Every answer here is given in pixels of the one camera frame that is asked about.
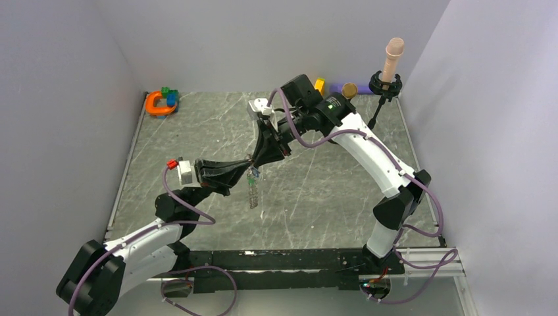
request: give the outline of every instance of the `yellow toy block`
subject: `yellow toy block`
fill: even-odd
[[[318,78],[314,84],[314,89],[318,90],[321,95],[324,95],[324,87],[326,85],[326,80],[324,78]]]

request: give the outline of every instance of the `gray wall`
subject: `gray wall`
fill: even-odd
[[[449,0],[97,0],[146,90],[268,91],[298,74],[367,83],[402,37],[406,79]]]
[[[94,3],[0,4],[2,315],[64,315],[58,281],[102,238],[141,89]]]
[[[558,3],[452,0],[403,90],[481,315],[558,311]]]

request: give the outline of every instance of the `orange plastic toy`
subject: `orange plastic toy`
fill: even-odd
[[[161,91],[153,91],[149,95],[147,95],[147,99],[145,99],[145,110],[157,117],[169,115],[176,109],[176,103],[172,107],[164,106],[164,107],[156,107],[157,101],[163,98],[163,94]]]

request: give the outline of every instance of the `gray marble surface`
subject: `gray marble surface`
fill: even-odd
[[[214,161],[243,159],[255,147],[247,102],[261,93],[189,93],[177,113],[159,119],[145,115],[112,227],[111,239],[122,237],[155,219],[155,198],[163,193],[161,172],[179,156]],[[359,95],[353,104],[365,120],[378,97]],[[280,106],[280,98],[274,100]],[[397,104],[385,104],[376,135],[402,160],[416,168]],[[316,141],[321,134],[303,138]],[[292,155],[261,167],[259,205],[250,209],[246,179],[231,196],[213,194],[198,207],[217,223],[198,226],[183,243],[193,250],[251,250],[362,247],[374,222],[372,208],[382,199],[374,180],[342,147],[326,143],[316,149],[291,144]],[[176,172],[169,178],[179,188]],[[426,201],[408,223],[434,231]],[[406,232],[402,246],[439,246],[435,238]]]

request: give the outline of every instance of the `keychain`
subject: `keychain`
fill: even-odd
[[[258,187],[257,179],[260,177],[260,172],[254,166],[246,170],[246,178],[248,179],[248,202],[250,204],[250,209],[256,208],[258,206]]]

